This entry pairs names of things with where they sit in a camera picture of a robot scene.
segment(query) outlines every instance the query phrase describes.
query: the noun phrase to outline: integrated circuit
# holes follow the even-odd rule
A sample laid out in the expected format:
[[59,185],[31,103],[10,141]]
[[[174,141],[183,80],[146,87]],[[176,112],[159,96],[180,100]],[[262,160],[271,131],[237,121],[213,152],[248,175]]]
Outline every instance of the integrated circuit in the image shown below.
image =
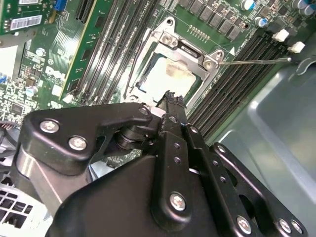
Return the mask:
[[262,17],[264,17],[264,18],[266,18],[266,17],[269,15],[269,13],[270,13],[270,9],[269,9],[268,7],[266,7],[266,6],[264,6],[264,7],[261,9],[259,15],[262,16]]
[[218,31],[221,32],[222,34],[226,34],[231,26],[232,24],[228,20],[225,20],[220,26],[220,28],[218,29]]
[[208,0],[207,5],[212,6],[215,0]]
[[229,11],[227,14],[226,14],[226,19],[230,19],[232,16],[234,15],[234,13],[232,11]]
[[213,11],[208,6],[202,11],[201,15],[199,16],[201,20],[208,22],[209,18],[213,14]]
[[217,11],[218,13],[221,13],[222,10],[224,10],[224,8],[225,8],[225,6],[222,5],[222,4],[220,4],[220,5],[218,6],[218,8],[216,9],[216,11]]
[[198,12],[203,7],[203,3],[200,0],[196,0],[193,2],[192,6],[190,7],[190,12],[193,14],[198,14]]
[[16,115],[22,115],[23,107],[13,103],[10,112]]
[[240,29],[238,27],[232,26],[227,32],[226,36],[231,40],[235,40],[239,34],[240,34]]
[[179,4],[180,4],[180,6],[186,8],[189,6],[190,2],[191,2],[191,0],[180,0]]
[[288,9],[286,6],[282,6],[279,10],[278,10],[278,13],[281,15],[281,16],[284,16],[286,13],[287,13]]
[[213,26],[213,27],[218,27],[219,23],[221,22],[223,18],[218,14],[214,14],[214,16],[212,17],[212,20],[210,21],[210,25]]

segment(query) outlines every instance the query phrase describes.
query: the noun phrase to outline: ram slot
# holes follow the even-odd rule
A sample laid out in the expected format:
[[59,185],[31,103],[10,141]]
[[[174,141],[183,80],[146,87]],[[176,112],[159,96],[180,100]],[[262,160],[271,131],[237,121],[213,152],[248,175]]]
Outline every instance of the ram slot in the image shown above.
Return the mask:
[[139,16],[138,22],[139,23],[138,23],[138,26],[136,26],[137,30],[136,30],[135,36],[131,39],[131,43],[130,43],[131,47],[126,50],[126,53],[123,57],[123,60],[119,64],[119,68],[118,68],[117,72],[115,73],[115,76],[112,80],[112,83],[111,83],[109,89],[106,90],[106,93],[99,100],[98,104],[109,103],[111,97],[113,96],[115,89],[118,86],[118,83],[120,82],[120,79],[121,79],[123,73],[125,72],[125,70],[128,66],[128,63],[130,62],[130,60],[133,56],[133,53],[136,51],[139,42],[142,40],[142,38],[147,30],[146,26],[149,22],[150,17],[153,15],[155,9],[157,8],[159,0],[151,0],[151,1],[144,2],[143,4],[145,4],[145,3],[149,7],[146,7],[146,5],[144,5],[143,7],[141,7],[139,9],[139,10],[141,10],[140,13],[138,14],[138,16]]

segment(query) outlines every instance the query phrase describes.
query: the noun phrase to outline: barcode label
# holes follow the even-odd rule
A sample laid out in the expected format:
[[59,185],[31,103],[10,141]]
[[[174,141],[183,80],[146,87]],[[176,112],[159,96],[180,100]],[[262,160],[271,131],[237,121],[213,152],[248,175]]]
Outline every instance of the barcode label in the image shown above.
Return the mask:
[[14,31],[21,28],[38,25],[41,22],[41,17],[42,15],[14,19],[11,22],[10,30]]
[[20,5],[37,4],[39,0],[19,0]]

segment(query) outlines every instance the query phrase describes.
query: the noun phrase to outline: blue connector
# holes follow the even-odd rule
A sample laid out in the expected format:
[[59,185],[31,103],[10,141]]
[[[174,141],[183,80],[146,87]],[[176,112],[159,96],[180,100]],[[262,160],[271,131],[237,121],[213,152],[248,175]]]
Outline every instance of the blue connector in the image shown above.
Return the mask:
[[57,11],[63,11],[65,10],[67,0],[56,0],[56,5],[54,6],[54,9]]

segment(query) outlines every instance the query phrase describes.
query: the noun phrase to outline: gray metal panel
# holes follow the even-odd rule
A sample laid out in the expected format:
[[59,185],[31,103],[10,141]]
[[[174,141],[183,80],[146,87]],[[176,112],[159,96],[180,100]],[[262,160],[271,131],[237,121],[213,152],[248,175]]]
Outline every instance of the gray metal panel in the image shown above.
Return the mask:
[[316,236],[316,69],[283,69],[216,138]]

